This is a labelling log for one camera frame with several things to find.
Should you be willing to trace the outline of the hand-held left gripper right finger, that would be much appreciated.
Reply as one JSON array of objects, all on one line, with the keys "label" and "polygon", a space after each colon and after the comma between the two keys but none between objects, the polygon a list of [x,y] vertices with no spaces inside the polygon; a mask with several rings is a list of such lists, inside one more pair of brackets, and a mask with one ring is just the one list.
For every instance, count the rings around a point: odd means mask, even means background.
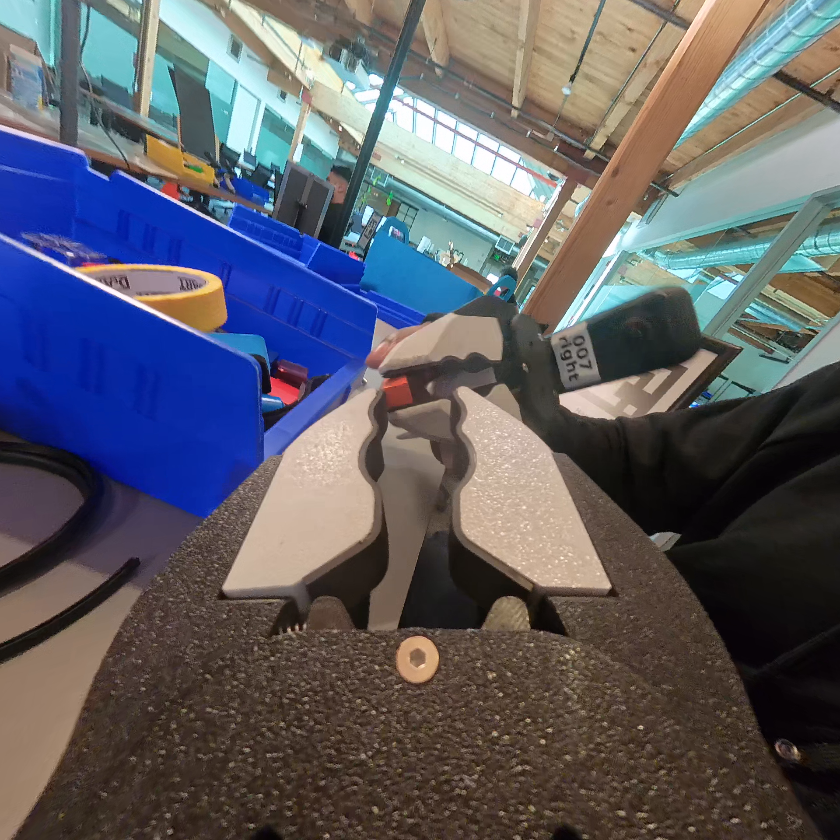
[{"label": "hand-held left gripper right finger", "polygon": [[454,433],[465,452],[453,493],[454,573],[476,599],[502,593],[605,596],[612,583],[551,449],[474,391],[452,395]]}]

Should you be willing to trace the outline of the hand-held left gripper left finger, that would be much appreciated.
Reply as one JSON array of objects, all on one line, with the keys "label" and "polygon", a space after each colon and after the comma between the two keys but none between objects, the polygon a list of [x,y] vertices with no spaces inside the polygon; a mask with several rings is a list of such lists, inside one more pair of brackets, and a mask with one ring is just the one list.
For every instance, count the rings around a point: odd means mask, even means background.
[{"label": "hand-held left gripper left finger", "polygon": [[370,606],[388,565],[379,486],[386,427],[384,394],[367,389],[289,445],[223,583],[225,598],[310,607],[333,596]]}]

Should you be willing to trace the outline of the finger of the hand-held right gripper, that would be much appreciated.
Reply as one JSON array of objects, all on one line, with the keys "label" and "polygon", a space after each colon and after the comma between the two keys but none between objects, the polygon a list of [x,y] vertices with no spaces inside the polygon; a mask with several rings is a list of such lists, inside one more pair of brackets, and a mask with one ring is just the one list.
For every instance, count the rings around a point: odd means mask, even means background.
[{"label": "finger of the hand-held right gripper", "polygon": [[486,387],[497,383],[504,349],[497,319],[452,312],[396,341],[378,371],[423,387]]},{"label": "finger of the hand-held right gripper", "polygon": [[444,375],[440,371],[420,371],[406,375],[413,384],[415,404],[392,413],[392,425],[409,438],[424,438],[436,444],[454,440],[451,413],[452,395],[465,387],[517,420],[522,420],[519,405],[494,370],[461,371]]}]

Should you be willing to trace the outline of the person's right hand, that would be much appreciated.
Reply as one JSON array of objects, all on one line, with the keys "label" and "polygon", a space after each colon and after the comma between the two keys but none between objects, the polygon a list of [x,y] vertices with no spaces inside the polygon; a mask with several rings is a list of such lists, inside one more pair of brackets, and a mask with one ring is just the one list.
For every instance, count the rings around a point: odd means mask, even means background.
[{"label": "person's right hand", "polygon": [[415,332],[422,329],[426,326],[425,323],[413,325],[411,327],[406,327],[403,329],[399,329],[393,331],[386,335],[384,339],[379,342],[375,347],[371,349],[371,352],[368,353],[365,364],[367,367],[378,370],[388,356],[390,352],[396,347],[397,344],[407,339],[410,335],[414,334]]}]

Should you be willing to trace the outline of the small red box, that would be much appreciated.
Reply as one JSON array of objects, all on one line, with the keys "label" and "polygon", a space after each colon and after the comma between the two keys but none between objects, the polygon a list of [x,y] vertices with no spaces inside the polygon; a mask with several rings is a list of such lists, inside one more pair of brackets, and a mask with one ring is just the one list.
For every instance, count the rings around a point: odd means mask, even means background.
[{"label": "small red box", "polygon": [[264,395],[264,403],[269,406],[268,410],[293,406],[301,399],[308,381],[307,366],[280,358],[274,359],[269,366],[269,390]]}]

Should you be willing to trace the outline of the light blue plastic part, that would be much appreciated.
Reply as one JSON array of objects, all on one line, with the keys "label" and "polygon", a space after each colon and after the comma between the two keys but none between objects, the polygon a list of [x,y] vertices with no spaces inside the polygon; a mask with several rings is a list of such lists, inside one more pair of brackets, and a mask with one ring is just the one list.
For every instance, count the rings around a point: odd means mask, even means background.
[{"label": "light blue plastic part", "polygon": [[261,374],[270,376],[270,355],[262,336],[255,333],[210,332],[207,337],[231,350],[253,357]]}]

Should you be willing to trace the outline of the large blue plastic bin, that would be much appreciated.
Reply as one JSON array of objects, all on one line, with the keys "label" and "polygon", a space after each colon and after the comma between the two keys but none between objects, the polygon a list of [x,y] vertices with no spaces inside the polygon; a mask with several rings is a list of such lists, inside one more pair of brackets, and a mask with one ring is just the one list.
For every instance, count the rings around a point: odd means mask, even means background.
[{"label": "large blue plastic bin", "polygon": [[[361,376],[376,307],[130,177],[2,164],[2,429],[206,516]],[[327,375],[268,431],[256,362],[25,245],[65,236],[122,263],[222,281],[226,331]]]}]

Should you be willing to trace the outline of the black stand pole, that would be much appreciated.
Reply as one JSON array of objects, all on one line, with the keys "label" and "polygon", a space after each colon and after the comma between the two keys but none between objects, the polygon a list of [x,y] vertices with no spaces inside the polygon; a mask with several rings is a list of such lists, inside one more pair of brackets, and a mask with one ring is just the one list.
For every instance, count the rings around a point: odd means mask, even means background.
[{"label": "black stand pole", "polygon": [[359,197],[364,176],[366,174],[376,143],[382,131],[387,109],[393,98],[394,89],[399,82],[406,58],[411,51],[413,39],[425,8],[425,1],[411,1],[408,4],[402,23],[399,38],[396,41],[392,58],[381,84],[380,95],[364,134],[360,153],[358,155],[348,189],[344,196],[344,207],[335,230],[329,240],[332,247],[339,248],[343,235],[350,223],[356,199]]}]

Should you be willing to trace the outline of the yellow masking tape roll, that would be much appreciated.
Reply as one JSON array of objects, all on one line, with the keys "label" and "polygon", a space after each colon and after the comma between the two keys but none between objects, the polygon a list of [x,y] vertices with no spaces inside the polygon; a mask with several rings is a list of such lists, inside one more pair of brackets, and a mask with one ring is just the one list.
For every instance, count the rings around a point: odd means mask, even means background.
[{"label": "yellow masking tape roll", "polygon": [[200,332],[214,332],[228,318],[222,281],[199,269],[86,264],[77,270],[102,286]]}]

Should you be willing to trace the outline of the yellow plastic bin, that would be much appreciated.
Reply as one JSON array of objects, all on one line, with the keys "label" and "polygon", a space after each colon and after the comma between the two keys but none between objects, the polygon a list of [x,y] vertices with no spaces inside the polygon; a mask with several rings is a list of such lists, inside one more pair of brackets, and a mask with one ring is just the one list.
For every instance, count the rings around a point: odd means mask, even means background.
[{"label": "yellow plastic bin", "polygon": [[181,178],[209,186],[216,185],[215,169],[194,155],[183,152],[178,146],[147,133],[144,138],[144,150],[151,161]]}]

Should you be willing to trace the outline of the black monitor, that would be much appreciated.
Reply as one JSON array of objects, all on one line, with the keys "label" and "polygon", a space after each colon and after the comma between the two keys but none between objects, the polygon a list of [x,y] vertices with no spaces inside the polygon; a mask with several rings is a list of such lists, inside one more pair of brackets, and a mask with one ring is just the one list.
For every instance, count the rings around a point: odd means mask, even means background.
[{"label": "black monitor", "polygon": [[178,66],[170,69],[179,109],[179,137],[183,150],[217,165],[217,136],[211,97],[204,83]]}]

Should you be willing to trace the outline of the dark metal column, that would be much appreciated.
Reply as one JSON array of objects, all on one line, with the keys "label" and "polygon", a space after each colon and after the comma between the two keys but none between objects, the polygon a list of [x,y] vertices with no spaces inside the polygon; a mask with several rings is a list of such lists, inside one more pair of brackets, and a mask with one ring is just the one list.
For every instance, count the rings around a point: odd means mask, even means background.
[{"label": "dark metal column", "polygon": [[59,142],[76,148],[79,134],[81,2],[59,2]]}]

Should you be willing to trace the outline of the wooden workbench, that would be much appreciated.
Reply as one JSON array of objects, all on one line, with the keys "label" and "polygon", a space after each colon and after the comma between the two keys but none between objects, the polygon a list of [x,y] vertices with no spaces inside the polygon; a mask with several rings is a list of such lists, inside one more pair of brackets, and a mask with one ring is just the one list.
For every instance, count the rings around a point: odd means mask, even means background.
[{"label": "wooden workbench", "polygon": [[[59,115],[56,109],[28,110],[17,105],[5,92],[1,97],[1,123],[9,129],[31,133],[41,139],[59,141]],[[227,189],[210,186],[181,178],[151,161],[145,154],[144,142],[135,143],[100,126],[82,125],[78,134],[78,150],[88,159],[134,175],[150,175],[166,182],[173,182],[185,189],[209,195],[218,200],[236,203],[269,214],[264,206],[250,202]]]}]

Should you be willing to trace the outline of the wooden support post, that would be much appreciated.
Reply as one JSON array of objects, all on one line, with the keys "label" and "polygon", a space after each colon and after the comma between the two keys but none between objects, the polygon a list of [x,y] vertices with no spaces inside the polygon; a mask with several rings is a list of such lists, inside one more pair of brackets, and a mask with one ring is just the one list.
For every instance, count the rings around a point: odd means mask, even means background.
[{"label": "wooden support post", "polygon": [[554,331],[767,1],[703,4],[522,311]]}]

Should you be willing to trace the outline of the silver ventilation duct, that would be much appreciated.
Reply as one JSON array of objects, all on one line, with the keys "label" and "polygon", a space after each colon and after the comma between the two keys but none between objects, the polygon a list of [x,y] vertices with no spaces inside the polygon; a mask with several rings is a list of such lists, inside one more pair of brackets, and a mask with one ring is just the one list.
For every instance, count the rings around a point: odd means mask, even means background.
[{"label": "silver ventilation duct", "polygon": [[[693,270],[717,266],[753,265],[769,250],[775,236],[739,239],[732,242],[686,251],[646,250],[646,259],[664,270]],[[839,218],[830,219],[811,236],[804,238],[785,263],[785,270],[813,270],[817,257],[839,255]]]}]

